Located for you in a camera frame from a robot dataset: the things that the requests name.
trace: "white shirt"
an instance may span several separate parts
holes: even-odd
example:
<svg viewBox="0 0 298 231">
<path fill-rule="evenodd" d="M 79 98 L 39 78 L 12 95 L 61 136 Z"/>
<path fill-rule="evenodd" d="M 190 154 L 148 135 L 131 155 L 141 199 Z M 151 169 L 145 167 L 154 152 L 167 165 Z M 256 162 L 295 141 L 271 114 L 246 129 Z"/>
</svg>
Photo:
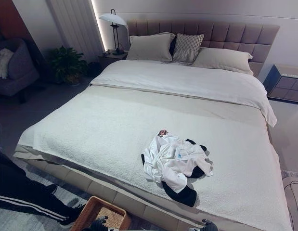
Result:
<svg viewBox="0 0 298 231">
<path fill-rule="evenodd" d="M 191 176 L 193 169 L 199 166 L 205 175 L 212 176 L 211 164 L 199 145 L 193 145 L 177 136 L 167 134 L 154 136 L 150 147 L 144 150 L 143 165 L 146 178 L 166 184 L 176 193 L 181 192 Z"/>
</svg>

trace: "white pillow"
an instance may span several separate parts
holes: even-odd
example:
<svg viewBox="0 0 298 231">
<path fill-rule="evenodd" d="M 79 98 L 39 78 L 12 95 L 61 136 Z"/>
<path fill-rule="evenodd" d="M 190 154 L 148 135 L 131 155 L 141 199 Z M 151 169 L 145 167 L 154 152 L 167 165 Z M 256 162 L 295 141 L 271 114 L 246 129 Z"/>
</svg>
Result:
<svg viewBox="0 0 298 231">
<path fill-rule="evenodd" d="M 248 60 L 252 59 L 247 52 L 220 48 L 202 48 L 192 66 L 224 69 L 254 75 Z"/>
<path fill-rule="evenodd" d="M 170 44 L 175 35 L 163 32 L 148 36 L 130 36 L 130 50 L 127 60 L 157 60 L 171 62 Z"/>
<path fill-rule="evenodd" d="M 0 77 L 1 78 L 7 78 L 9 62 L 13 54 L 14 53 L 12 51 L 6 48 L 3 48 L 0 51 Z"/>
</svg>

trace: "pile of clothes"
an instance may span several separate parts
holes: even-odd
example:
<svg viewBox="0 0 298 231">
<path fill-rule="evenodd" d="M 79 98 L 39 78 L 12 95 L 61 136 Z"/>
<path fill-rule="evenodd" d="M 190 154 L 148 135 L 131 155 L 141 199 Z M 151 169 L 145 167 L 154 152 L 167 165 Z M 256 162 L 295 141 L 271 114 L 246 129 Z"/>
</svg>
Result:
<svg viewBox="0 0 298 231">
<path fill-rule="evenodd" d="M 197 193 L 187 186 L 187 178 L 214 175 L 206 153 L 205 146 L 161 130 L 142 154 L 145 176 L 162 183 L 173 200 L 193 207 Z"/>
</svg>

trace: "white curtain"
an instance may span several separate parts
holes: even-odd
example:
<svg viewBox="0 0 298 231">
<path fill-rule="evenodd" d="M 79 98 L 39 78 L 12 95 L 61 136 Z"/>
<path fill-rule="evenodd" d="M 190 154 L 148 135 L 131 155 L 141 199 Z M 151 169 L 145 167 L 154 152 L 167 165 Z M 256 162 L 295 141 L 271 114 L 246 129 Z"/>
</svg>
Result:
<svg viewBox="0 0 298 231">
<path fill-rule="evenodd" d="M 84 53 L 87 62 L 98 61 L 103 53 L 102 40 L 91 0 L 47 0 L 47 4 L 64 46 Z"/>
</svg>

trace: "armchair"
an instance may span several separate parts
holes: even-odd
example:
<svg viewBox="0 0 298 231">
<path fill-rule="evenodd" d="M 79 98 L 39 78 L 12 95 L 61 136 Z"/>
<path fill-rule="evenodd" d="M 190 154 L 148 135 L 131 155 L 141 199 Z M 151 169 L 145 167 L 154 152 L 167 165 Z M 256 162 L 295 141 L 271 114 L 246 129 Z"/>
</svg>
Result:
<svg viewBox="0 0 298 231">
<path fill-rule="evenodd" d="M 20 38 L 0 42 L 0 50 L 7 48 L 14 52 L 8 66 L 8 78 L 0 78 L 0 94 L 13 96 L 39 78 L 32 63 L 26 43 Z"/>
</svg>

